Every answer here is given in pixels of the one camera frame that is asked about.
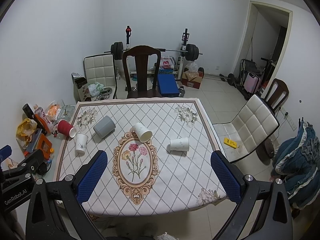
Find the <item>black printed carton box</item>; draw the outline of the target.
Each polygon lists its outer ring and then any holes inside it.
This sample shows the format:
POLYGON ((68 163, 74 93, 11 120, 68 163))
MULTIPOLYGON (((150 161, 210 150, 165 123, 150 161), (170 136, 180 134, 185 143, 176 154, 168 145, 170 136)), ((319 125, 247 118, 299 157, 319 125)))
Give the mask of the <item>black printed carton box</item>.
POLYGON ((78 73, 72 73, 71 76, 74 84, 74 95, 76 100, 80 102, 91 101, 87 79, 78 73))

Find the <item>white padded chair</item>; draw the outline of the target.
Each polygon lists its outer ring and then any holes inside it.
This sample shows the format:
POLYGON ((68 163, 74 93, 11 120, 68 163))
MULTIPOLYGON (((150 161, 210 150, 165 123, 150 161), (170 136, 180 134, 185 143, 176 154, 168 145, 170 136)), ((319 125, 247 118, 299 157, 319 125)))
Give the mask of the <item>white padded chair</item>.
POLYGON ((226 159, 235 163, 253 153, 279 126, 279 121, 267 104, 257 95, 253 95, 232 121, 214 124, 213 128, 226 159), (225 145, 224 138, 235 141, 237 148, 225 145))
POLYGON ((96 82, 112 88, 112 99, 117 98, 116 68, 113 54, 99 54, 84 58, 84 72, 87 84, 96 82))

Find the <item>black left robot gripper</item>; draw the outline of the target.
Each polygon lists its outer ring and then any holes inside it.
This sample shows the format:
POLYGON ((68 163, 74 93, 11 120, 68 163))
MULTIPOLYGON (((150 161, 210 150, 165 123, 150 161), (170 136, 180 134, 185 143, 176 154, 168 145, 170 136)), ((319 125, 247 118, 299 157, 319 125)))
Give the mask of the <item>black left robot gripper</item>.
POLYGON ((31 197, 34 175, 44 163, 41 150, 34 150, 16 168, 1 170, 1 212, 11 212, 31 197))

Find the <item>white paper cup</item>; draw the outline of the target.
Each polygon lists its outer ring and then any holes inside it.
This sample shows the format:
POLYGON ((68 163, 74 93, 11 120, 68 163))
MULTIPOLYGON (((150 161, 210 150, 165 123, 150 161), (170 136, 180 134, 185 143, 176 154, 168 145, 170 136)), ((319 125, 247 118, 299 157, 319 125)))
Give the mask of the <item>white paper cup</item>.
POLYGON ((80 155, 85 154, 87 141, 88 141, 88 136, 86 134, 84 133, 76 134, 75 151, 77 154, 80 154, 80 155))
POLYGON ((147 142, 152 137, 152 131, 146 128, 141 122, 134 124, 133 130, 142 143, 147 142))
POLYGON ((190 148, 189 145, 189 138, 177 138, 177 139, 170 139, 169 144, 167 146, 167 151, 181 151, 181 152, 188 152, 190 148))

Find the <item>dark wooden chair right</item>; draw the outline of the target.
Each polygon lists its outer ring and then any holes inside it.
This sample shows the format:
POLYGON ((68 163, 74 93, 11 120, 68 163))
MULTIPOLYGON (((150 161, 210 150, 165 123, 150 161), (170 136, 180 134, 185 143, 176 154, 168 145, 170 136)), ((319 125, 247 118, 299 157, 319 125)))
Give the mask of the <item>dark wooden chair right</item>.
POLYGON ((280 110, 283 103, 289 96, 289 89, 286 83, 280 79, 274 79, 266 95, 261 98, 269 109, 275 114, 280 110))

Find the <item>yellow tool on chair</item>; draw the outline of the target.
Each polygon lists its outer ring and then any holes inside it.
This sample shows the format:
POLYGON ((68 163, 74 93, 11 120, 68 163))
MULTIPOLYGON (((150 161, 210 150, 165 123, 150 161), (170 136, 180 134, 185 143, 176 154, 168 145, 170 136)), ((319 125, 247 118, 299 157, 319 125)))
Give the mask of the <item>yellow tool on chair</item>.
POLYGON ((223 143, 231 148, 236 149, 237 148, 237 143, 235 141, 232 141, 229 138, 224 138, 223 143))

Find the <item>white paper cup left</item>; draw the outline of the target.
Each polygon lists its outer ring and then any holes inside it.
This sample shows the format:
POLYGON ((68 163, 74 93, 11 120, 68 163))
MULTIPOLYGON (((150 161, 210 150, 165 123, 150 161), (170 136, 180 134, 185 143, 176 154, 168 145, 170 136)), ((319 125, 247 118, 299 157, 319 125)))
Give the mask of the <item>white paper cup left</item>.
POLYGON ((86 134, 84 133, 76 134, 75 151, 77 154, 80 154, 80 155, 85 154, 87 141, 88 141, 88 136, 86 134))

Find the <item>white paper cup centre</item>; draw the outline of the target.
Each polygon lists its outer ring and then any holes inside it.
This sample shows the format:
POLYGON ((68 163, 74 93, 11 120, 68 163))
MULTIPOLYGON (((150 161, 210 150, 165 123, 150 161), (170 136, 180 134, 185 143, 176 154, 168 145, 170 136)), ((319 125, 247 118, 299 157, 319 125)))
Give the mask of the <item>white paper cup centre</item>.
POLYGON ((147 142, 152 137, 152 131, 146 128, 141 122, 134 124, 133 130, 142 143, 147 142))

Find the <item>orange toy box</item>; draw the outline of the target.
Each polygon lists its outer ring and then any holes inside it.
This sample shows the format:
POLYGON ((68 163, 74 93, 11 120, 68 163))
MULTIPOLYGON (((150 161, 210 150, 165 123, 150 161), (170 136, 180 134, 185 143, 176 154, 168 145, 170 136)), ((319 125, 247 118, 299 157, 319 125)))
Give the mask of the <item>orange toy box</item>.
POLYGON ((41 135, 37 141, 35 149, 42 151, 44 159, 46 159, 46 160, 50 159, 50 155, 52 154, 52 150, 51 150, 52 143, 49 141, 49 139, 44 134, 41 133, 41 135))

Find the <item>red ribbed paper cup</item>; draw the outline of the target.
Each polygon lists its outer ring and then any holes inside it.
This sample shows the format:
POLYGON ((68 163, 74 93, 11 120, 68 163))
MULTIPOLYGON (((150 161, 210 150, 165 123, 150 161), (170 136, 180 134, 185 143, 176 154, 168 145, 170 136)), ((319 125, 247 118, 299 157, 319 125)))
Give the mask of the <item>red ribbed paper cup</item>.
POLYGON ((76 128, 66 120, 59 121, 59 123, 57 124, 57 131, 70 138, 74 138, 76 135, 76 128))

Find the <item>cardboard box with tissue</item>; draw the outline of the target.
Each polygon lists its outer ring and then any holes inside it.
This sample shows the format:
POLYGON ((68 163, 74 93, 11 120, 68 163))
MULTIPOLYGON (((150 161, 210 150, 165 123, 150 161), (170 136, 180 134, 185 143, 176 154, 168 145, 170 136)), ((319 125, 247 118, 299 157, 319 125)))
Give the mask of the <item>cardboard box with tissue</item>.
POLYGON ((204 69, 195 61, 189 62, 183 70, 181 83, 184 86, 199 89, 204 77, 204 69))

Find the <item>barbell with black plates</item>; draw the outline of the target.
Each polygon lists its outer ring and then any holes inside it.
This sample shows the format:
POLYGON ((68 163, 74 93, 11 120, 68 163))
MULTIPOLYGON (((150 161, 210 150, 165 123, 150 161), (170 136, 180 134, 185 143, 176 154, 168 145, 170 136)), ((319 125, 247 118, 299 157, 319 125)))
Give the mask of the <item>barbell with black plates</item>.
POLYGON ((141 45, 135 46, 131 49, 125 49, 122 42, 114 42, 111 45, 109 51, 105 53, 111 53, 114 55, 116 60, 122 60, 124 56, 140 56, 140 55, 157 55, 161 57, 162 52, 178 52, 184 57, 187 61, 195 61, 199 58, 202 53, 200 53, 199 48, 194 44, 187 44, 185 50, 173 50, 165 48, 153 48, 151 46, 141 45))

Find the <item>white paper cup right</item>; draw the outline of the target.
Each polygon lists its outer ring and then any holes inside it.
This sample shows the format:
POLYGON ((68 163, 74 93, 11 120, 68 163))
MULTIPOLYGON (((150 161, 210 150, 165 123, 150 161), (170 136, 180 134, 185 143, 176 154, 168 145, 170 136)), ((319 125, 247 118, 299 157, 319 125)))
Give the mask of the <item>white paper cup right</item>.
POLYGON ((181 151, 181 152, 188 152, 190 148, 189 145, 189 138, 177 138, 177 139, 170 139, 169 144, 167 146, 167 151, 181 151))

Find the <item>dark wooden chair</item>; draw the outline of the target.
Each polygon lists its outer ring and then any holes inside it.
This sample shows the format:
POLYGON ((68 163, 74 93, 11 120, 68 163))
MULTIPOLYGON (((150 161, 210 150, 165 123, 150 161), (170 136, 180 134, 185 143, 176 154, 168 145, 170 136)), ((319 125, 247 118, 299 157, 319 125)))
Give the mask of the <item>dark wooden chair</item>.
POLYGON ((124 56, 122 59, 124 74, 127 86, 127 99, 137 99, 137 98, 161 98, 161 94, 157 91, 157 77, 159 72, 159 65, 161 57, 157 56, 157 62, 155 66, 155 72, 153 75, 152 88, 147 88, 147 77, 148 77, 148 60, 150 56, 140 55, 135 58, 135 66, 137 72, 137 90, 133 91, 130 81, 129 69, 127 67, 128 56, 124 56))
POLYGON ((289 96, 289 89, 286 83, 280 79, 274 79, 266 95, 261 98, 269 109, 275 114, 280 110, 283 103, 289 96))

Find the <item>white padded chair right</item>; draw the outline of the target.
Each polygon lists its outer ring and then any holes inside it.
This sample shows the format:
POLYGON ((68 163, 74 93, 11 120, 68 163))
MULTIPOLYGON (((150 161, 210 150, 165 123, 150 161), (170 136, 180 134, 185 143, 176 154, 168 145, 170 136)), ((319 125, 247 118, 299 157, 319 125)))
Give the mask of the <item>white padded chair right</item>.
POLYGON ((214 124, 213 128, 226 159, 235 163, 253 153, 279 126, 279 121, 267 104, 257 95, 253 95, 232 121, 214 124), (235 141, 237 148, 225 145, 224 138, 235 141))

